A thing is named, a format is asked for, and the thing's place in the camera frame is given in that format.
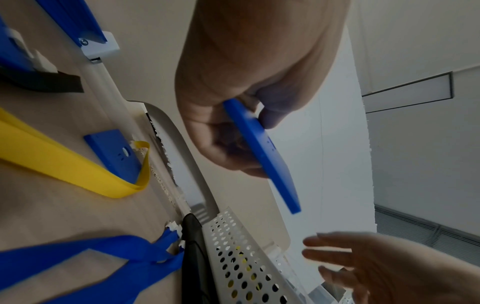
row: hole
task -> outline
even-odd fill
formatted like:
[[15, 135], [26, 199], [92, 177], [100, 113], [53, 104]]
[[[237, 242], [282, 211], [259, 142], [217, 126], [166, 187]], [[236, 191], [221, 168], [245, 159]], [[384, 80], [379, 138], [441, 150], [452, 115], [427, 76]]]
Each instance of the hole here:
[[126, 157], [129, 157], [129, 156], [130, 156], [130, 153], [129, 153], [129, 151], [127, 150], [126, 147], [123, 147], [121, 150], [123, 151], [123, 153], [125, 154]]

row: yellow lanyard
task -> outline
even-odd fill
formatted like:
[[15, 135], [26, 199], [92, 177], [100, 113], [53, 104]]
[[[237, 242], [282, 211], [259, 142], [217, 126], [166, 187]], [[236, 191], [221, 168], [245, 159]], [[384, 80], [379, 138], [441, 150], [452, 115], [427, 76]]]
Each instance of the yellow lanyard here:
[[[135, 141], [137, 148], [150, 148]], [[0, 108], [0, 159], [43, 173], [100, 195], [121, 198], [145, 189], [150, 179], [147, 151], [136, 184], [62, 146]]]

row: hand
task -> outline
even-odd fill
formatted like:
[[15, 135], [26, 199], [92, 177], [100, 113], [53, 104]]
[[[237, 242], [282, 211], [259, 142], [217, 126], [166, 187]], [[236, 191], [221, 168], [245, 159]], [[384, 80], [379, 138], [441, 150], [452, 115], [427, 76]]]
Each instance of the hand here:
[[239, 97], [272, 128], [304, 106], [335, 59], [350, 0], [198, 0], [175, 76], [176, 100], [200, 153], [264, 176], [222, 102]]
[[318, 234], [309, 247], [351, 248], [351, 252], [305, 249], [307, 259], [352, 271], [319, 267], [325, 281], [353, 289], [356, 304], [480, 303], [480, 268], [407, 240], [368, 233]]

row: blue lanyard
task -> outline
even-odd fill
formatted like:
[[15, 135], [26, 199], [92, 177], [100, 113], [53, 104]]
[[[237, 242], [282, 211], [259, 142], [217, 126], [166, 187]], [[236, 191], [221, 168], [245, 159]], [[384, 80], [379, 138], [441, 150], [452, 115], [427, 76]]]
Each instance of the blue lanyard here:
[[130, 261], [100, 283], [45, 303], [131, 304], [142, 290], [181, 268], [183, 249], [177, 255], [166, 252], [178, 238], [176, 231], [167, 228], [153, 244], [137, 236], [122, 235], [0, 252], [0, 290], [92, 249]]

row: perforated metal tray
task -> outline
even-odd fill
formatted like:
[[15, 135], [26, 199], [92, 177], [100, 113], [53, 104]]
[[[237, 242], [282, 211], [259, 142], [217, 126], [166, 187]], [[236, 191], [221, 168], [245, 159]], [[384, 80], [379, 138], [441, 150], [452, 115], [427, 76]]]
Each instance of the perforated metal tray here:
[[220, 303], [301, 303], [230, 208], [202, 232]]

